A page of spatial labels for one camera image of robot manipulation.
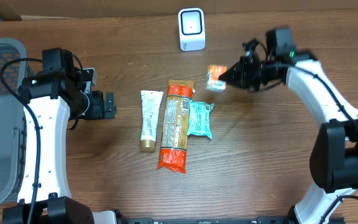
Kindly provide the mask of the red white small packet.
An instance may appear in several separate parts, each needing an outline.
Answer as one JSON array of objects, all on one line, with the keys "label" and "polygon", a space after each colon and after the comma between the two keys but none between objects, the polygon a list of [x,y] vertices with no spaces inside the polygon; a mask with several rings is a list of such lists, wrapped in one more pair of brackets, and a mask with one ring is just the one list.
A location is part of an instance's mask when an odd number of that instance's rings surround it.
[{"label": "red white small packet", "polygon": [[224,91],[226,82],[219,79],[227,71],[225,65],[209,65],[207,69],[206,89],[210,91]]}]

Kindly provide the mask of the white tube gold cap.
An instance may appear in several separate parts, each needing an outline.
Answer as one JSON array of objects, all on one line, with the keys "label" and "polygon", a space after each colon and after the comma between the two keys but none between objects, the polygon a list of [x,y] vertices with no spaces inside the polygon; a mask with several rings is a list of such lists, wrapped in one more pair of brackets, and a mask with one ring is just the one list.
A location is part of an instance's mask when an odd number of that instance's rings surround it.
[{"label": "white tube gold cap", "polygon": [[140,150],[154,152],[156,148],[158,117],[163,98],[162,91],[142,90],[142,131]]}]

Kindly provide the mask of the teal snack packet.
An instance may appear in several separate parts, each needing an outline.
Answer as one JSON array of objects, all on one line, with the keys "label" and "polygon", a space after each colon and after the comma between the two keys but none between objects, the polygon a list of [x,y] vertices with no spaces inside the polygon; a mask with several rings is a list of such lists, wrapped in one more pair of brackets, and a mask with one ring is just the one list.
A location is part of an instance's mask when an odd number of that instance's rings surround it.
[{"label": "teal snack packet", "polygon": [[187,135],[206,136],[213,138],[210,126],[210,114],[214,109],[214,103],[208,104],[202,101],[191,101],[190,117]]}]

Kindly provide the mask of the orange pasta packet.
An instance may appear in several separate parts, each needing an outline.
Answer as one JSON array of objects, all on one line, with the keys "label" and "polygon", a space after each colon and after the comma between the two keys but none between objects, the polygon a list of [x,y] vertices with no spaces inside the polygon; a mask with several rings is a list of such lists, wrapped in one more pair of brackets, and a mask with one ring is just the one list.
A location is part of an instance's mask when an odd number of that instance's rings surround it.
[{"label": "orange pasta packet", "polygon": [[195,81],[169,80],[157,168],[185,173],[190,103]]}]

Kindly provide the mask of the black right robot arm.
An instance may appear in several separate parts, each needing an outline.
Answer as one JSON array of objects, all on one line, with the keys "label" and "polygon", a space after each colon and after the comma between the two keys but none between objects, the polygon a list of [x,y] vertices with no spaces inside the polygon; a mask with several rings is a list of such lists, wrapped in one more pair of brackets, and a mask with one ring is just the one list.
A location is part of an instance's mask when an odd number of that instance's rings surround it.
[{"label": "black right robot arm", "polygon": [[358,110],[336,89],[312,51],[297,49],[288,27],[269,30],[264,42],[253,39],[243,49],[244,55],[219,79],[250,92],[284,84],[319,127],[306,195],[286,216],[265,217],[262,223],[343,223],[333,213],[358,190]]}]

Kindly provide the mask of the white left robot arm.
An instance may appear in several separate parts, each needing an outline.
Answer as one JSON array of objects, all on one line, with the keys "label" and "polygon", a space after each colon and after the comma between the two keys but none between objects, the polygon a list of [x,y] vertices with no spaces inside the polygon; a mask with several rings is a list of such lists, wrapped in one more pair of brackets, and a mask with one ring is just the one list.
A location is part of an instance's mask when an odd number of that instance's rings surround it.
[{"label": "white left robot arm", "polygon": [[3,223],[116,223],[114,211],[93,212],[71,197],[67,181],[66,136],[69,121],[113,119],[113,93],[93,91],[94,68],[82,66],[69,50],[43,50],[42,70],[25,77],[10,93],[24,106],[24,176],[15,207]]}]

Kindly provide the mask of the white barcode scanner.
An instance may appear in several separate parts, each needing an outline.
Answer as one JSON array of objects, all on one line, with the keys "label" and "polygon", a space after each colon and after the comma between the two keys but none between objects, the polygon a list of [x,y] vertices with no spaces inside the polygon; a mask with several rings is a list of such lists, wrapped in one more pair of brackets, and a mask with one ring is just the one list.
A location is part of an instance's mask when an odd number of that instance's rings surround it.
[{"label": "white barcode scanner", "polygon": [[185,8],[178,13],[178,30],[182,51],[203,50],[206,46],[204,12],[198,7]]}]

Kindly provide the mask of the cardboard back wall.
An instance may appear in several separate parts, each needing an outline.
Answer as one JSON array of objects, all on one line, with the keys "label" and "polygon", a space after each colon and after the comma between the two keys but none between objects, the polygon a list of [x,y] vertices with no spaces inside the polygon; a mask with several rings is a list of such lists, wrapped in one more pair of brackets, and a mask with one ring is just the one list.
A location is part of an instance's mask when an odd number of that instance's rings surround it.
[{"label": "cardboard back wall", "polygon": [[358,0],[0,0],[0,18],[166,16],[188,7],[206,14],[358,9]]}]

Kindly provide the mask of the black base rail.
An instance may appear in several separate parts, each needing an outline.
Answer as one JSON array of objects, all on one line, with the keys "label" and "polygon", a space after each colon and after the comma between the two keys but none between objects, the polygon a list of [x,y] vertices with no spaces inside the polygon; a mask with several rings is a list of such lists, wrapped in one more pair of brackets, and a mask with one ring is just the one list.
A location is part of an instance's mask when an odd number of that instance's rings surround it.
[{"label": "black base rail", "polygon": [[154,220],[152,218],[126,218],[130,224],[286,224],[295,223],[289,221],[286,216],[261,216],[250,218],[224,218],[224,219],[166,219]]}]

